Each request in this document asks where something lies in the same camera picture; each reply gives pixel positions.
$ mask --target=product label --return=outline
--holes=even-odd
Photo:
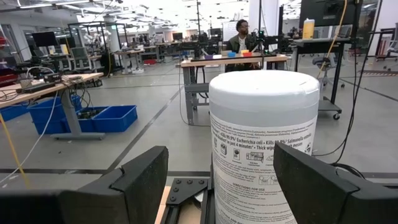
[[[211,115],[216,224],[296,224],[272,165],[274,146],[311,154],[316,122],[257,128]]]

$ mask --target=yellow bottle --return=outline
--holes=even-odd
[[[314,28],[315,28],[315,20],[314,19],[306,19],[304,21],[303,40],[312,40],[313,39]]]

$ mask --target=wooden table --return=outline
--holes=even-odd
[[[267,69],[279,69],[283,70],[288,57],[286,55],[277,55],[274,57],[264,57],[267,64]],[[237,64],[237,63],[255,63],[261,62],[262,57],[260,53],[253,53],[252,57],[242,57],[241,54],[236,54],[235,58],[229,58],[227,56],[221,56],[218,59],[211,60],[196,60],[192,59],[184,60],[180,66],[183,68],[184,77],[184,90],[185,90],[185,104],[187,107],[187,118],[189,124],[193,122],[193,111],[197,106],[208,105],[208,103],[199,103],[197,94],[208,93],[209,83],[195,83],[195,67],[202,67],[206,65],[226,65],[226,64]]]
[[[91,73],[91,74],[79,74],[79,75],[64,75],[64,77],[67,78],[73,78],[73,77],[82,77],[80,80],[74,80],[74,83],[80,83],[80,82],[85,82],[87,80],[91,80],[94,78],[98,78],[102,76],[103,73]],[[59,83],[56,84],[55,87],[51,87],[42,91],[37,91],[35,93],[30,93],[30,94],[20,94],[16,98],[10,101],[6,102],[0,102],[0,108],[6,107],[6,106],[11,106],[16,103],[20,103],[26,100],[30,100],[42,95],[46,95],[48,93],[53,93],[55,91],[58,92],[58,96],[61,96],[61,102],[63,105],[63,110],[65,111],[65,115],[67,117],[67,121],[69,124],[69,128],[71,130],[71,133],[66,133],[66,134],[53,134],[51,137],[55,139],[102,139],[104,138],[105,133],[82,133],[81,128],[78,122],[78,118],[76,115],[76,111],[74,106],[72,105],[70,101],[70,94],[69,90],[67,90],[67,86],[72,86],[72,83],[69,82],[64,82],[63,84]],[[0,88],[0,96],[3,96],[3,94],[8,94],[8,93],[14,93],[16,92],[16,89],[21,88],[20,84],[15,84],[11,86],[6,86]]]
[[[141,63],[141,53],[145,52],[145,50],[127,50],[127,51],[119,51],[115,52],[114,54],[122,56],[122,61],[123,61],[123,66],[124,66],[124,71],[123,74],[128,74],[129,73],[129,68],[128,64],[131,62],[131,59],[127,57],[129,54],[134,54],[136,58],[136,70],[139,70],[140,68],[140,63]]]

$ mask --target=dark jacket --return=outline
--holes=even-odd
[[[246,49],[249,51],[252,51],[256,47],[256,42],[252,40],[252,37],[250,34],[246,36],[245,42],[246,44]],[[232,37],[226,44],[226,50],[231,50],[232,52],[239,53],[239,36],[236,35]],[[251,70],[250,68],[250,63],[245,63],[245,64],[229,64],[225,65],[225,72],[233,72],[233,71],[246,71],[246,70]]]
[[[249,51],[253,50],[256,47],[255,43],[252,41],[250,34],[248,34],[246,36],[246,40],[244,41],[244,43],[246,44],[246,48]],[[239,48],[240,48],[240,45],[239,45],[239,36],[238,35],[232,37],[226,44],[226,50],[232,50],[232,52],[235,52],[235,53],[239,53]]]

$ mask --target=blue storage crate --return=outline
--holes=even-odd
[[[95,106],[95,107],[92,107],[92,108],[85,108],[85,109],[82,109],[80,111],[77,111],[76,114],[78,114],[78,113],[80,113],[80,112],[82,112],[82,111],[84,111],[86,109],[89,109],[89,110],[92,110],[92,109],[94,109],[94,110],[104,109],[104,110],[106,110],[107,108],[108,108],[108,106]],[[103,111],[101,111],[99,114],[97,114],[96,116],[92,117],[91,119],[79,119],[79,124],[80,124],[81,131],[84,132],[84,133],[95,133],[95,132],[98,132],[97,129],[95,128],[95,126],[94,126],[93,118],[95,118],[98,115],[100,115]],[[62,123],[65,126],[66,132],[70,133],[70,128],[69,128],[69,124],[68,124],[67,119],[63,118],[62,119]]]
[[[137,106],[110,106],[97,115],[93,121],[98,132],[123,132],[137,119]]]
[[[44,131],[45,124],[47,122],[40,122],[40,123],[34,123],[37,134],[42,134]],[[44,134],[62,134],[66,133],[65,131],[65,126],[61,121],[50,121],[49,125],[47,126],[47,129],[45,130]]]
[[[73,96],[72,100],[75,105],[75,110],[78,111],[81,109],[80,97]],[[37,105],[28,107],[30,115],[34,123],[46,123],[49,120],[52,105],[54,103],[54,99],[43,101]],[[66,117],[65,112],[63,111],[63,107],[61,104],[61,98],[57,97],[54,107],[54,112],[51,117],[51,121],[61,121],[62,118]]]
[[[0,109],[4,121],[9,121],[28,112],[27,105],[17,104]]]

